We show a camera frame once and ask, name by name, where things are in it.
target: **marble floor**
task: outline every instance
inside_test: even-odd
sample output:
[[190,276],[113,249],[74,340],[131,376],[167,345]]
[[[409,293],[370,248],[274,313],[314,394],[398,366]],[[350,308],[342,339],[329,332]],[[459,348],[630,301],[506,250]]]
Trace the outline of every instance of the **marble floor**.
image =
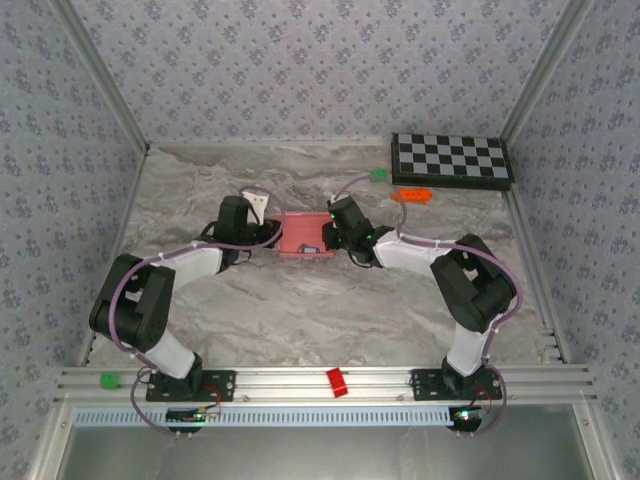
[[[197,236],[225,195],[258,184],[289,211],[323,211],[352,178],[389,165],[388,147],[152,148],[126,229],[123,251],[167,252]],[[361,182],[350,192],[373,225],[394,225],[400,207],[390,187]],[[479,235],[524,283],[525,302],[500,329],[494,363],[536,363],[543,328],[529,294],[499,193],[433,189],[429,204],[409,205],[405,232],[440,239]],[[270,203],[268,213],[277,210]],[[205,365],[439,364],[453,339],[450,317],[431,277],[355,267],[332,259],[282,260],[275,251],[205,277],[173,295],[169,327]],[[131,360],[97,337],[91,365]]]

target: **chessboard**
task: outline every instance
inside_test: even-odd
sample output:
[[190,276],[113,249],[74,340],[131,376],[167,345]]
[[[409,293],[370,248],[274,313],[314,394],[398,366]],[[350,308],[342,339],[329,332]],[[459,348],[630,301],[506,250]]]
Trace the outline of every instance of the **chessboard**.
[[513,172],[499,138],[394,133],[394,185],[509,190]]

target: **floor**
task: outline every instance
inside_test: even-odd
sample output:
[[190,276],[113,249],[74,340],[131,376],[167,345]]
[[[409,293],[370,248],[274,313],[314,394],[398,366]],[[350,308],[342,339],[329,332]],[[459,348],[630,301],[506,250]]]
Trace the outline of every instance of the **floor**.
[[[167,252],[199,234],[225,195],[258,184],[289,211],[323,211],[352,178],[388,167],[388,147],[152,148],[126,229],[123,251]],[[350,192],[375,225],[394,225],[399,205],[390,187],[361,182]],[[524,283],[520,314],[500,329],[495,363],[539,361],[543,328],[529,294],[516,242],[497,192],[434,189],[426,205],[410,205],[406,233],[438,239],[479,235]],[[275,213],[273,202],[269,213]],[[454,321],[435,281],[400,270],[355,267],[333,259],[282,260],[272,250],[175,292],[169,328],[205,365],[439,364]],[[92,365],[131,362],[98,337]]]

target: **enclosure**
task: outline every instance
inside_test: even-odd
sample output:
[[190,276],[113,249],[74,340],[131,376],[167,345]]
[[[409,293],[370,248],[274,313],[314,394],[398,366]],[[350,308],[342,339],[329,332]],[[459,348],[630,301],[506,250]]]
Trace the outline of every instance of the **enclosure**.
[[[2,11],[0,476],[83,478],[102,446],[131,478],[200,478],[213,463],[224,478],[300,478],[302,460],[283,455],[296,448],[304,464],[342,452],[342,469],[319,462],[319,477],[466,478],[492,473],[484,459],[508,444],[503,478],[640,478],[635,2],[29,0]],[[461,447],[441,427],[398,420],[236,419],[187,448],[100,416],[129,408],[100,374],[130,385],[139,365],[88,329],[117,255],[188,244],[246,184],[289,212],[326,211],[353,178],[391,168],[393,133],[499,138],[508,150],[508,191],[432,188],[406,222],[422,237],[477,234],[523,284],[491,350],[510,392],[500,428]],[[378,226],[399,218],[392,191],[349,193]],[[175,292],[169,315],[205,365],[237,370],[249,401],[227,415],[413,407],[411,369],[440,365],[454,327],[433,278],[360,269],[341,251],[255,252]],[[351,397],[320,390],[333,367]],[[215,459],[191,460],[221,438]],[[466,470],[448,460],[461,448]],[[259,458],[239,465],[249,451]],[[173,460],[127,463],[131,452]],[[124,478],[107,463],[94,473]]]

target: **black mounting plate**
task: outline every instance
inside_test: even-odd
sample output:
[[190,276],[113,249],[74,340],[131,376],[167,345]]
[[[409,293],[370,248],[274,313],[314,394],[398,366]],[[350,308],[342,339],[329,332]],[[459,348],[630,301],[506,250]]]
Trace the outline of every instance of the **black mounting plate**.
[[441,368],[418,368],[411,370],[411,386],[415,401],[429,400],[465,400],[473,401],[478,388],[484,388],[491,395],[492,400],[502,399],[502,389],[498,375],[488,368],[478,370],[473,375],[473,381],[457,395],[445,385]]
[[220,392],[221,402],[232,402],[236,389],[236,372],[234,370],[204,370],[201,388],[193,397],[185,398],[183,388],[172,388],[173,383],[180,382],[166,375],[153,373],[147,385],[147,402],[216,402],[216,394],[205,389],[212,386]]

